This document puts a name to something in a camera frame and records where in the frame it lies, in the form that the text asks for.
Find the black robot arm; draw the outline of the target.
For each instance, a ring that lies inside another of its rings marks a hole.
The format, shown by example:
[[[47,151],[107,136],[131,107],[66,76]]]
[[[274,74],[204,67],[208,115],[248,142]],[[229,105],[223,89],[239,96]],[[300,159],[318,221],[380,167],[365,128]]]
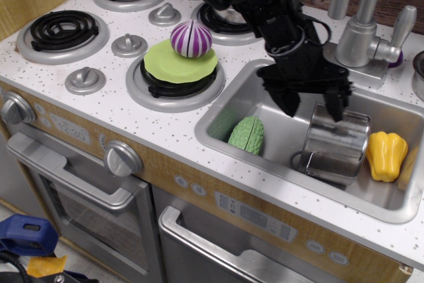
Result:
[[[348,70],[327,61],[317,19],[304,15],[300,0],[203,0],[223,11],[240,13],[257,38],[265,41],[274,64],[257,72],[274,103],[290,117],[301,93],[321,94],[334,121],[341,121],[351,95]]]

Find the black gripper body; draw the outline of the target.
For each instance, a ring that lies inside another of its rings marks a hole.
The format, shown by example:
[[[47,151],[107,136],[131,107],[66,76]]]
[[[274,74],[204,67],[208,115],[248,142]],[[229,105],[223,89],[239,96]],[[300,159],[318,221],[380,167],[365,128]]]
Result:
[[[282,48],[266,47],[275,63],[261,68],[257,75],[263,86],[278,97],[299,93],[352,95],[348,71],[332,64],[323,56],[323,48],[309,42]]]

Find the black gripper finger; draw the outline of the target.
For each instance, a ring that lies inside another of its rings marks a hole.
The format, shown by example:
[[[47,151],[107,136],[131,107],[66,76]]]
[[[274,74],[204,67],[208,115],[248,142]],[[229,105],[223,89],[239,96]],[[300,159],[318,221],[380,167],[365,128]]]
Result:
[[[274,103],[289,117],[294,117],[300,104],[299,94],[280,84],[264,84]]]
[[[334,122],[342,121],[345,108],[348,107],[348,93],[336,87],[330,87],[324,95],[328,114]]]

